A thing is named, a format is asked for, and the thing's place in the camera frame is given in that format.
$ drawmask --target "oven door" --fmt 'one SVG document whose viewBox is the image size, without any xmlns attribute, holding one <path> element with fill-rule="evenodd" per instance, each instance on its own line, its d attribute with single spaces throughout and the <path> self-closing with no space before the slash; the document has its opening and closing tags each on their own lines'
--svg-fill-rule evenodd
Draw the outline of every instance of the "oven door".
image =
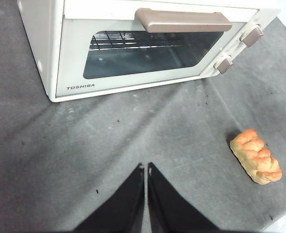
<svg viewBox="0 0 286 233">
<path fill-rule="evenodd" d="M 200 78 L 256 11 L 66 0 L 56 97 Z"/>
</svg>

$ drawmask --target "countertop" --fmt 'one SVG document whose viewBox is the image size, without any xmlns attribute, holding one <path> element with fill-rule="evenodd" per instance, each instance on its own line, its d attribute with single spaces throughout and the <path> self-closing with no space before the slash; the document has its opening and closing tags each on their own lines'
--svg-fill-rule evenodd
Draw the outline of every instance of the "countertop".
<svg viewBox="0 0 286 233">
<path fill-rule="evenodd" d="M 72 230 L 139 162 L 222 229 L 259 231 L 286 213 L 286 28 L 275 19 L 264 34 L 224 75 L 52 103 L 16 1 L 0 0 L 0 233 Z M 254 183 L 230 151 L 247 128 L 280 181 Z"/>
</svg>

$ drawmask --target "toshiba logo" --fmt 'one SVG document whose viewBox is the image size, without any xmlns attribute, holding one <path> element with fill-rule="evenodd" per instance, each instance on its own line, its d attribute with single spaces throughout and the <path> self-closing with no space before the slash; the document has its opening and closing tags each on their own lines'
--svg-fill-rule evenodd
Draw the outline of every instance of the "toshiba logo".
<svg viewBox="0 0 286 233">
<path fill-rule="evenodd" d="M 88 85 L 80 85 L 80 86 L 68 86 L 66 87 L 67 90 L 72 90 L 72 89 L 78 89 L 78 88 L 86 88 L 86 87 L 93 87 L 95 86 L 94 84 L 88 84 Z"/>
</svg>

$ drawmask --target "braided bread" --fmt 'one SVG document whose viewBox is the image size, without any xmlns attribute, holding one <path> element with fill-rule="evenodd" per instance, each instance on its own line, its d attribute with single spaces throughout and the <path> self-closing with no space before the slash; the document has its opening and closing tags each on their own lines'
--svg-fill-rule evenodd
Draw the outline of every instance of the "braided bread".
<svg viewBox="0 0 286 233">
<path fill-rule="evenodd" d="M 267 184 L 281 179 L 278 161 L 270 156 L 270 150 L 265 148 L 265 142 L 258 138 L 255 130 L 240 133 L 230 142 L 230 149 L 256 183 Z"/>
</svg>

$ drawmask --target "toaster oven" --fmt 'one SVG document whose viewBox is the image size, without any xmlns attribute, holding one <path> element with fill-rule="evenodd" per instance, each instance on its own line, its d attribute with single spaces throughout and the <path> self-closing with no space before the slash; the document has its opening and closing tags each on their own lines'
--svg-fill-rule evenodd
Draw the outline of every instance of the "toaster oven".
<svg viewBox="0 0 286 233">
<path fill-rule="evenodd" d="M 18 0 L 53 102 L 226 72 L 277 16 L 272 1 Z"/>
</svg>

